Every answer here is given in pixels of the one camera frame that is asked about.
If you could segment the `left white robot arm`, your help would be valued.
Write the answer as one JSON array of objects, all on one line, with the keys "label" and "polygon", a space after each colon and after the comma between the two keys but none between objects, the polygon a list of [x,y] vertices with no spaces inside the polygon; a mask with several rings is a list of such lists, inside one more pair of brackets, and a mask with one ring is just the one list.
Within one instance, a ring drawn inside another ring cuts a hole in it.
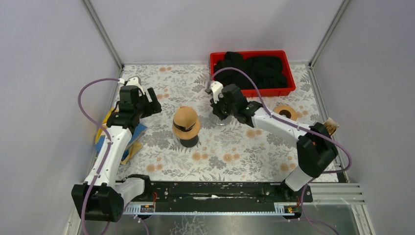
[{"label": "left white robot arm", "polygon": [[130,175],[117,185],[116,174],[140,119],[160,113],[161,104],[153,88],[143,92],[137,85],[122,86],[119,97],[118,109],[106,121],[106,136],[91,172],[71,191],[82,220],[117,222],[129,202],[153,196],[149,176]]}]

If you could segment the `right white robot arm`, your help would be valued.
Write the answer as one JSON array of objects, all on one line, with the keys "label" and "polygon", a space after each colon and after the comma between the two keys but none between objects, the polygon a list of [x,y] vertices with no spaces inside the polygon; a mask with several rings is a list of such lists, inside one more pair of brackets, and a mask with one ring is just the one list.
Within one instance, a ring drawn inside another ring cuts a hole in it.
[{"label": "right white robot arm", "polygon": [[213,81],[206,89],[212,95],[210,105],[220,120],[232,116],[252,128],[283,138],[297,149],[298,166],[283,180],[280,194],[288,202],[300,195],[300,189],[318,178],[338,156],[327,128],[321,123],[307,125],[271,112],[257,101],[247,101],[235,85]]}]

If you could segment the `dark glass carafe red rim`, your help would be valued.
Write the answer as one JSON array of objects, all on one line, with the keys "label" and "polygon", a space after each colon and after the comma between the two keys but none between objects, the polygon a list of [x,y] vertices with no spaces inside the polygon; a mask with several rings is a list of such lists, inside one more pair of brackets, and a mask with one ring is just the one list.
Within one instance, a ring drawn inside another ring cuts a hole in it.
[{"label": "dark glass carafe red rim", "polygon": [[180,144],[186,148],[192,148],[198,144],[198,141],[199,137],[196,135],[195,137],[188,140],[180,139]]}]

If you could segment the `brown paper coffee filter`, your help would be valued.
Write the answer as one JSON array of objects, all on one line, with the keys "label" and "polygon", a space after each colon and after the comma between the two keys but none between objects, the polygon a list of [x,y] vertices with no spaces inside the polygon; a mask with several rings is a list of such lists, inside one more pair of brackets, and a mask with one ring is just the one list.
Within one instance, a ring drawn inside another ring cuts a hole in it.
[{"label": "brown paper coffee filter", "polygon": [[190,127],[198,120],[196,111],[188,106],[181,106],[173,116],[173,122],[178,125]]}]

